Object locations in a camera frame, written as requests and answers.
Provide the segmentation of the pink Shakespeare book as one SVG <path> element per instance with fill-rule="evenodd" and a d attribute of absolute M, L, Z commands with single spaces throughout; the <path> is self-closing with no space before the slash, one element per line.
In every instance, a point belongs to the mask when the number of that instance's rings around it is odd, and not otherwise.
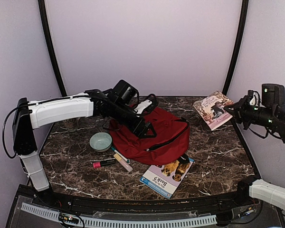
<path fill-rule="evenodd" d="M 215 91 L 202 100 L 194 102 L 193 107 L 210 130 L 214 131 L 232 118 L 232 115 L 226 112 L 224 107 L 233 103 L 227 96 Z"/>

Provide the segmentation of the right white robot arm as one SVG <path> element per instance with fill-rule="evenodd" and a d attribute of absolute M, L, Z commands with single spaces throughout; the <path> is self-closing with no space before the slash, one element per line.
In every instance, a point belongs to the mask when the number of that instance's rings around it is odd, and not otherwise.
<path fill-rule="evenodd" d="M 233 116 L 236 123 L 243 124 L 245 130 L 250 125 L 262 126 L 266 129 L 266 135 L 274 136 L 285 144 L 285 101 L 274 101 L 264 107 L 251 104 L 251 98 L 247 95 L 238 102 L 224 107 L 225 111 Z M 233 202 L 237 206 L 243 206 L 251 198 L 265 201 L 285 211 L 285 188 L 270 184 L 263 179 L 258 179 L 249 184 L 248 188 L 241 188 L 233 195 Z"/>

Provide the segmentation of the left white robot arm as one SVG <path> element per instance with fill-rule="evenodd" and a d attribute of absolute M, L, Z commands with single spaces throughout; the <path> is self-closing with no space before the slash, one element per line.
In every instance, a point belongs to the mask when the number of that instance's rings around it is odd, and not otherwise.
<path fill-rule="evenodd" d="M 87 90 L 77 95 L 65 96 L 43 101 L 28 101 L 22 98 L 10 114 L 14 114 L 12 124 L 14 155 L 19 156 L 33 187 L 39 193 L 39 200 L 47 207 L 57 204 L 57 195 L 52 193 L 43 169 L 34 137 L 34 129 L 56 122 L 80 117 L 111 117 L 124 125 L 139 138 L 155 137 L 153 125 L 144 116 L 149 115 L 157 106 L 157 99 L 150 94 L 134 106 L 129 103 L 139 93 L 133 88 L 124 92 L 113 89 L 100 91 Z"/>

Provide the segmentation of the red student backpack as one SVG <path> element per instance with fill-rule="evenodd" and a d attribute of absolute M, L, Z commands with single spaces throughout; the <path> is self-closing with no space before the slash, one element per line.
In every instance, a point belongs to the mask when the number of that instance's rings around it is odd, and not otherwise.
<path fill-rule="evenodd" d="M 165 165 L 187 151 L 190 123 L 186 119 L 156 107 L 145 120 L 153 125 L 156 137 L 138 138 L 126 126 L 110 120 L 113 145 L 125 158 L 147 165 Z"/>

